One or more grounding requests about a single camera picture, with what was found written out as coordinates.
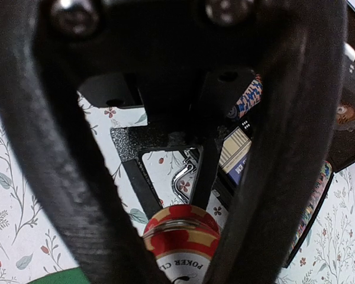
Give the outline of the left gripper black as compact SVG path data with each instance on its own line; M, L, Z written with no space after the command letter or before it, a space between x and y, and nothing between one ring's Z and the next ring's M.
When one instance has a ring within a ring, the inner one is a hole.
M56 134L93 147L74 101L89 79L113 75L121 106L143 104L165 133L203 135L235 103L238 79L266 75L287 42L286 1L37 1L33 50Z

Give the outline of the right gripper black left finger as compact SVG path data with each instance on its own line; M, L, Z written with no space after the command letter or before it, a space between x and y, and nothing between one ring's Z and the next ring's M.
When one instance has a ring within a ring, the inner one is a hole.
M125 212L43 1L0 1L0 116L36 198L92 283L167 283Z

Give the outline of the red poker chip stack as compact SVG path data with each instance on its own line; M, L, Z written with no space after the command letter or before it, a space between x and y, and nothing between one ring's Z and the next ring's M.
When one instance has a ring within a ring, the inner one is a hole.
M220 241L220 228L202 208L173 205L153 215L143 239L172 283L202 283Z

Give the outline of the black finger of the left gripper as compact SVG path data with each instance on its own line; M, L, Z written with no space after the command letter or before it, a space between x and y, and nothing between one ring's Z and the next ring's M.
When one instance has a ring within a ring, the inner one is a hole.
M191 205L206 210L217 176L222 144L223 137L218 127L207 129L198 136L195 146L199 151L199 162Z
M193 151L199 161L199 146L189 143L184 131L173 131L162 124L111 128L110 135L131 186L146 215L151 218L162 209L159 197L147 173L142 157L152 151Z

